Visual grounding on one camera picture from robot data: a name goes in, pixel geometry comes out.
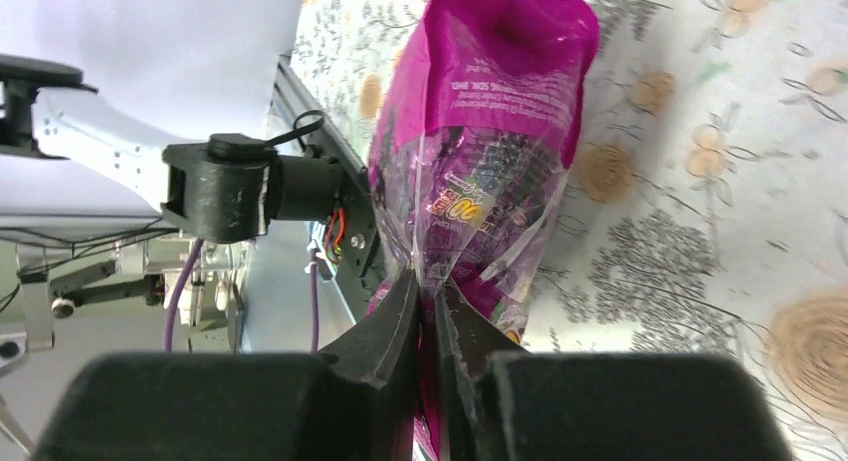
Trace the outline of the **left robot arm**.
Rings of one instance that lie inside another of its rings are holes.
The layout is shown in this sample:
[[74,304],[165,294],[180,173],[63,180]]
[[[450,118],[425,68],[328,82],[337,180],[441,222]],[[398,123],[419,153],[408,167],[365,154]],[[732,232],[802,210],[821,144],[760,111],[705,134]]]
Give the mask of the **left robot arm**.
[[73,66],[4,54],[1,85],[2,154],[79,165],[206,241],[247,241],[273,220],[319,221],[336,206],[337,163],[277,150],[323,128],[319,110],[307,112],[311,123],[269,140],[218,133],[200,142],[119,111]]

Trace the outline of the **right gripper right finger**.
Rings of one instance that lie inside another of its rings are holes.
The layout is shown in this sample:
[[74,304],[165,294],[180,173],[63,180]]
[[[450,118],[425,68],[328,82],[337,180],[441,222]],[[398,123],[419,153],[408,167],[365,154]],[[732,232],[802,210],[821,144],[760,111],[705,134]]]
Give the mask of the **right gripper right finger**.
[[700,354],[532,354],[435,298],[444,460],[788,460],[753,379]]

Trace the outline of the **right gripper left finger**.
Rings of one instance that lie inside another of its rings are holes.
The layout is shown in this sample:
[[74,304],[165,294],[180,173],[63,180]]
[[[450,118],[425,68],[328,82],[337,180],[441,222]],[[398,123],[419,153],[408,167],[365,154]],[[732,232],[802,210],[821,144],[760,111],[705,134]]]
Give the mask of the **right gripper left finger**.
[[36,460],[408,460],[419,286],[314,354],[117,353],[70,383]]

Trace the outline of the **purple candy bag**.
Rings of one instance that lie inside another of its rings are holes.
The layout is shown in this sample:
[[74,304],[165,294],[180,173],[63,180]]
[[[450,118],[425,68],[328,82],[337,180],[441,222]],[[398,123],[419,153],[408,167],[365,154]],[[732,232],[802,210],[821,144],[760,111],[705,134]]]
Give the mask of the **purple candy bag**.
[[453,282],[511,341],[581,131],[600,27],[584,0],[429,0],[386,95],[368,177],[388,271],[422,292],[415,440],[440,456],[435,295]]

